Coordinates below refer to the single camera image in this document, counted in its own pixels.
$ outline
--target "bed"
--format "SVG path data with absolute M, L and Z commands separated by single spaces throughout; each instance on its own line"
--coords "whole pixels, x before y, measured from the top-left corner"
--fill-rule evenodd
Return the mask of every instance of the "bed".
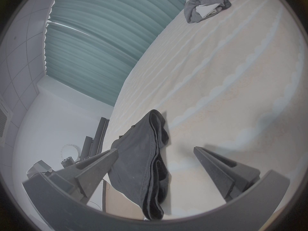
M 183 11 L 176 16 L 127 77 L 106 131 L 103 151 L 151 109 L 166 119 L 164 219 L 225 204 L 195 146 L 258 168 L 260 177 L 270 169 L 289 177 L 278 209 L 307 169 L 304 36 L 279 0 L 230 2 L 200 23 L 187 24 Z

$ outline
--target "air conditioning vent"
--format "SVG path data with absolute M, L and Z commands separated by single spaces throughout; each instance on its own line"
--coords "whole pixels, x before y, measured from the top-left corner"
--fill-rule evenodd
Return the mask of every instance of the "air conditioning vent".
M 13 113 L 0 95 L 0 146 L 4 147 L 5 137 L 9 129 Z

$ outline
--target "folded dark garment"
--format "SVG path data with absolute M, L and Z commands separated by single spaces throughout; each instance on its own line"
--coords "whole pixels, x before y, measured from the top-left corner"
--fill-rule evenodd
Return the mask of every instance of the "folded dark garment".
M 117 148 L 119 158 L 108 172 L 111 185 L 139 205 L 149 220 L 161 220 L 160 204 L 168 191 L 168 171 L 160 149 L 168 142 L 165 119 L 151 110 L 111 148 Z

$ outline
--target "vent grille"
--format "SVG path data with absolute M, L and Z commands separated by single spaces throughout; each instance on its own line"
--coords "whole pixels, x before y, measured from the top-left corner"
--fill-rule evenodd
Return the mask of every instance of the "vent grille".
M 0 138 L 3 136 L 6 120 L 6 115 L 0 110 Z

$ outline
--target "curtain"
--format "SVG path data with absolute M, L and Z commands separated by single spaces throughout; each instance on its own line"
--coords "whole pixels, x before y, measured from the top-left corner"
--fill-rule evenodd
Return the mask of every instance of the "curtain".
M 45 38 L 46 72 L 114 106 L 137 61 L 185 0 L 55 0 Z

